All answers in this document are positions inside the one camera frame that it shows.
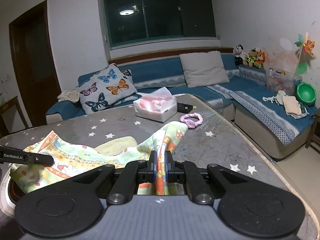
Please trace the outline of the colourful patterned children's shirt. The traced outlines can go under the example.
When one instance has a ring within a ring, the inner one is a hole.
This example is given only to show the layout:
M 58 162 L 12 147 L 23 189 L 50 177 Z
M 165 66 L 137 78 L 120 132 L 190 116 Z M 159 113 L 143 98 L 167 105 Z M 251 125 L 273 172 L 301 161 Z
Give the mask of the colourful patterned children's shirt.
M 173 153 L 176 150 L 176 146 L 187 130 L 186 124 L 172 121 L 140 144 L 133 137 L 122 137 L 96 148 L 63 141 L 54 131 L 51 131 L 44 139 L 28 146 L 25 150 L 52 156 L 54 165 L 44 167 L 37 164 L 12 164 L 10 177 L 24 193 L 29 193 L 105 164 L 123 168 L 131 161 L 148 160 L 151 152 L 155 151 L 156 181 L 140 185 L 138 194 L 176 194 L 177 186 L 169 183 L 165 177 L 165 153 L 166 151 Z

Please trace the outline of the dark wooden side table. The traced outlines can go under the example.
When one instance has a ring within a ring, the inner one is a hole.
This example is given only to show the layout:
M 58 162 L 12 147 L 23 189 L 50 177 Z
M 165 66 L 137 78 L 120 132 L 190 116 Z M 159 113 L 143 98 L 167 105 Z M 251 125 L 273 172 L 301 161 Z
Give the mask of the dark wooden side table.
M 28 128 L 18 96 L 1 102 L 1 138 Z

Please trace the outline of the grey star tablecloth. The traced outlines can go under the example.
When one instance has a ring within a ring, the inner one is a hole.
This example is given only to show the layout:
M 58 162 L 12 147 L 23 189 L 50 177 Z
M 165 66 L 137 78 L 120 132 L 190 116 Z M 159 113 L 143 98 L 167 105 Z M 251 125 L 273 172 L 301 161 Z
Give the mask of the grey star tablecloth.
M 195 204 L 183 184 L 170 195 L 138 194 L 126 204 L 107 204 L 115 166 L 105 164 L 24 193 L 1 165 L 1 239 L 319 239 L 312 208 L 245 136 L 192 95 L 204 122 L 189 129 L 172 153 L 202 173 L 213 204 Z M 63 141 L 96 148 L 122 137 L 140 144 L 164 124 L 142 119 L 132 106 L 28 129 L 1 139 L 25 148 L 54 131 Z

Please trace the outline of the pink tissue pack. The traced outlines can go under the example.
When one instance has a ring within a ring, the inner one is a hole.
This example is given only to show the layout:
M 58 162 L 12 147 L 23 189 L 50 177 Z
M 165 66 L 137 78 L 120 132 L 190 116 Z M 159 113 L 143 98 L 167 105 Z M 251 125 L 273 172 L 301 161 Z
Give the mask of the pink tissue pack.
M 138 93 L 140 98 L 133 102 L 138 117 L 165 123 L 177 113 L 177 101 L 171 92 L 162 87 L 152 93 Z

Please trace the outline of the dark wooden door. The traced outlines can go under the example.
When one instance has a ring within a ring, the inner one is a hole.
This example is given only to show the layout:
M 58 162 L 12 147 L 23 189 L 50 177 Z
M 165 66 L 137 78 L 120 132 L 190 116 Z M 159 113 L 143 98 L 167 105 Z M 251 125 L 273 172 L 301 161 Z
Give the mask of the dark wooden door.
M 10 50 L 17 85 L 33 127 L 45 125 L 46 112 L 61 93 L 50 45 L 47 1 L 9 24 Z

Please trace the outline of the white lace cloth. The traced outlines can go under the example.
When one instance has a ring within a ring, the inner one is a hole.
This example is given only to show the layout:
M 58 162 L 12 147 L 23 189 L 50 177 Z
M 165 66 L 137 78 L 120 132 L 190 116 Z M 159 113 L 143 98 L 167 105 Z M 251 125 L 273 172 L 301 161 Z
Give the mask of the white lace cloth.
M 77 103 L 80 99 L 80 94 L 76 90 L 64 90 L 57 99 L 58 102 L 70 101 L 72 103 Z

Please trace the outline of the butterfly print cushion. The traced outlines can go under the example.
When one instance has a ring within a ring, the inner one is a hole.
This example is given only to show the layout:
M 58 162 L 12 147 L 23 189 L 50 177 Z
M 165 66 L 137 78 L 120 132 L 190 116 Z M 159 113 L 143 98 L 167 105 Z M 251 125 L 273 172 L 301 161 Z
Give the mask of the butterfly print cushion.
M 129 76 L 116 64 L 95 72 L 76 89 L 85 114 L 93 114 L 113 106 L 138 99 Z

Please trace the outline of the beige cushion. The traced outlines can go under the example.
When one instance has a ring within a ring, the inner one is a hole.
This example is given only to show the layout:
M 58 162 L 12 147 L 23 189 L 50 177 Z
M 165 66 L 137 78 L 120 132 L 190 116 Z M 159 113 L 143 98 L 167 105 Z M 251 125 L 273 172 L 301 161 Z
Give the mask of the beige cushion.
M 229 82 L 219 51 L 180 54 L 180 61 L 188 88 Z

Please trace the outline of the blue sofa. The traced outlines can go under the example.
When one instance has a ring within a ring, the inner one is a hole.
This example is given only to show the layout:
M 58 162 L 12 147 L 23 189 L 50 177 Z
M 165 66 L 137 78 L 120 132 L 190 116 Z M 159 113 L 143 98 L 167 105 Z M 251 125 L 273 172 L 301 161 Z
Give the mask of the blue sofa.
M 189 88 L 183 80 L 179 58 L 146 61 L 120 66 L 121 77 L 130 81 L 138 92 L 151 93 L 167 87 L 174 95 L 192 94 L 207 101 L 224 116 L 233 120 L 273 159 L 284 159 L 306 143 L 315 120 L 315 107 L 307 107 L 308 115 L 295 119 L 283 107 L 262 100 L 272 96 L 264 83 L 265 73 L 237 67 L 230 54 L 221 56 L 229 82 L 213 86 Z

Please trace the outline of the panda plush toy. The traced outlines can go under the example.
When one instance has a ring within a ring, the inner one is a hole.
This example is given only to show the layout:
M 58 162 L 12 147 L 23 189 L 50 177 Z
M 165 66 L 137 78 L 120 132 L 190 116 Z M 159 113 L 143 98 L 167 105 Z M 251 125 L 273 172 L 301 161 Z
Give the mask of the panda plush toy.
M 234 48 L 234 61 L 236 66 L 243 64 L 244 48 L 241 44 L 236 45 L 236 47 Z

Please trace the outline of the folded beige cloths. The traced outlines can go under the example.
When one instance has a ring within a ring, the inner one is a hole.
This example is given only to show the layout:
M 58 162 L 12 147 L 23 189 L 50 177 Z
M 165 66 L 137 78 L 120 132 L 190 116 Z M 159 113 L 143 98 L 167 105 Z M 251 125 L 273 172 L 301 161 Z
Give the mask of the folded beige cloths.
M 297 101 L 294 96 L 289 96 L 284 90 L 279 90 L 275 96 L 262 97 L 264 102 L 276 103 L 279 106 L 283 106 L 285 113 L 294 119 L 298 120 L 309 115 L 306 107 Z

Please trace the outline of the brown bear plush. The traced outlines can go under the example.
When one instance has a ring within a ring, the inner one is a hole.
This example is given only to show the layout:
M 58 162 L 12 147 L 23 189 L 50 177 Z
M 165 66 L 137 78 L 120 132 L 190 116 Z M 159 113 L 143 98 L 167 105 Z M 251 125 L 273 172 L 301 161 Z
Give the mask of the brown bear plush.
M 249 51 L 248 55 L 245 56 L 244 60 L 243 60 L 243 65 L 245 66 L 249 66 L 249 67 L 253 67 L 254 63 L 257 61 L 257 49 L 253 48 Z

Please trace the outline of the clear plastic storage box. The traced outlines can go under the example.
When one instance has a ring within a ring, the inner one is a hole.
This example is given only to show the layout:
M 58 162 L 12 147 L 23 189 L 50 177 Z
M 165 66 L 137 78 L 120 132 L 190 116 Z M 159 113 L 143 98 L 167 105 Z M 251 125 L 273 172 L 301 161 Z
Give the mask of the clear plastic storage box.
M 302 83 L 302 80 L 301 75 L 294 75 L 281 69 L 279 71 L 266 70 L 266 87 L 275 93 L 283 90 L 289 96 L 295 95 L 297 86 Z

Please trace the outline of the orange plush toy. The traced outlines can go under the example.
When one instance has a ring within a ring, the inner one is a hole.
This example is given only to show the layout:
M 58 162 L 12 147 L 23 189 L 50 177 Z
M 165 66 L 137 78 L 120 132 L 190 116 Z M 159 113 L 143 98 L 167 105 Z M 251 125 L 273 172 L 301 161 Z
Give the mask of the orange plush toy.
M 260 49 L 257 54 L 257 60 L 254 62 L 255 68 L 264 69 L 265 57 L 265 52 Z

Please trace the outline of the green plastic bowl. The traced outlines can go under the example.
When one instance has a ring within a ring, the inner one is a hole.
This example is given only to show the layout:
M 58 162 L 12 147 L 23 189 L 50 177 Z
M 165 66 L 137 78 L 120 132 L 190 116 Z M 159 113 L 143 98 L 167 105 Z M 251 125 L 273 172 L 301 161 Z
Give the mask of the green plastic bowl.
M 297 86 L 296 98 L 304 105 L 314 106 L 317 98 L 316 90 L 311 84 L 302 82 Z

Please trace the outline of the dark window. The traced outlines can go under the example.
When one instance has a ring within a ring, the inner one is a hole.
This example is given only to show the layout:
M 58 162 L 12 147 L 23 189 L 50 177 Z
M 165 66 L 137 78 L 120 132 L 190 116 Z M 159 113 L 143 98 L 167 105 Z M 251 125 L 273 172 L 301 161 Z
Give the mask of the dark window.
M 212 0 L 104 0 L 112 47 L 216 36 Z

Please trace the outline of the colourful pinwheel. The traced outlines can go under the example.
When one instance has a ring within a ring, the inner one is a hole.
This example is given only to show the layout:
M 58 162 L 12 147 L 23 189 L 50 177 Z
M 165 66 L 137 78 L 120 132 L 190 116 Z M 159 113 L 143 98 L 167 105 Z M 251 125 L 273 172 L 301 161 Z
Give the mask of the colourful pinwheel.
M 298 48 L 296 51 L 298 63 L 295 69 L 295 75 L 302 75 L 306 73 L 308 67 L 311 66 L 310 61 L 314 58 L 313 49 L 315 47 L 315 41 L 310 37 L 309 33 L 305 33 L 304 35 L 299 34 L 295 45 Z

